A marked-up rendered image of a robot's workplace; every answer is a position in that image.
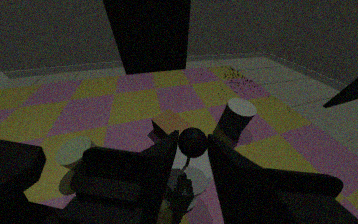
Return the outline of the black cylinder with grey top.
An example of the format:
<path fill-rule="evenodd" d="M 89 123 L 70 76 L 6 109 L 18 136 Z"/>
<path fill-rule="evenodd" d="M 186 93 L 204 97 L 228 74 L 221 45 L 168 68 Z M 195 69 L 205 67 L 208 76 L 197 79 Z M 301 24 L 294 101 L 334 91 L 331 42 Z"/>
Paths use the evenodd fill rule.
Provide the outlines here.
<path fill-rule="evenodd" d="M 227 135 L 238 136 L 256 113 L 257 109 L 251 102 L 232 98 L 219 120 L 219 128 Z"/>

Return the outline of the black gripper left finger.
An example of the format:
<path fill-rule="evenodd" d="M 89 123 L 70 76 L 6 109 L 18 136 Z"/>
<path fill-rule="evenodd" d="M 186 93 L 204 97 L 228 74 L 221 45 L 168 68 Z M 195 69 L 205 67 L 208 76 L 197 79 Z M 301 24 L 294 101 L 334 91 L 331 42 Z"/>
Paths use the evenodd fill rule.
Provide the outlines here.
<path fill-rule="evenodd" d="M 88 148 L 82 156 L 91 176 L 138 183 L 143 186 L 144 224 L 156 224 L 177 152 L 179 130 L 136 153 L 107 147 Z"/>

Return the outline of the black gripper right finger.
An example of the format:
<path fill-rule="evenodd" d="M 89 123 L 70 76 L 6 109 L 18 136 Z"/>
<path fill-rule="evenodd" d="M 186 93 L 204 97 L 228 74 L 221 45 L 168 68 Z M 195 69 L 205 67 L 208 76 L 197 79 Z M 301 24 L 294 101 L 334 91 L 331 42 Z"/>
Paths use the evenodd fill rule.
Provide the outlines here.
<path fill-rule="evenodd" d="M 263 168 L 223 141 L 208 134 L 208 157 L 224 224 L 255 224 L 276 191 L 331 195 L 341 193 L 343 182 L 319 173 Z"/>

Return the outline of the brown rectangular block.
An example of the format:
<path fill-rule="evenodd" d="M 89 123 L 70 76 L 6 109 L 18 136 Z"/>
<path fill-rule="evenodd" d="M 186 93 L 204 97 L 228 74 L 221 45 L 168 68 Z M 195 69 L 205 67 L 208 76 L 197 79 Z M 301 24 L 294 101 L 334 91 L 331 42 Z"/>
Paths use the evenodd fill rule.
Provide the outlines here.
<path fill-rule="evenodd" d="M 182 131 L 193 127 L 171 109 L 167 109 L 161 114 L 154 117 L 152 120 L 153 129 L 162 137 L 165 138 L 175 130 L 179 130 L 179 136 Z"/>

